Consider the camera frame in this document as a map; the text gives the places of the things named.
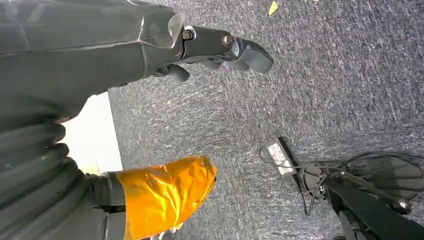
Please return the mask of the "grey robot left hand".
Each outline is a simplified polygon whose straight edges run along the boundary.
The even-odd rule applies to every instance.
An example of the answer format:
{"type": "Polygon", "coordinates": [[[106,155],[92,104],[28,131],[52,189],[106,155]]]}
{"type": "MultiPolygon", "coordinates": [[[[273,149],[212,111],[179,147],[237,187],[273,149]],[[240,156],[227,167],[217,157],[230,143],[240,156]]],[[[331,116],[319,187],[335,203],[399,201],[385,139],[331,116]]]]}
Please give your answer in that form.
{"type": "Polygon", "coordinates": [[[0,237],[142,240],[185,222],[216,183],[208,157],[83,173],[62,143],[88,98],[148,77],[189,78],[182,64],[268,72],[257,43],[185,26],[142,0],[0,3],[0,237]]]}

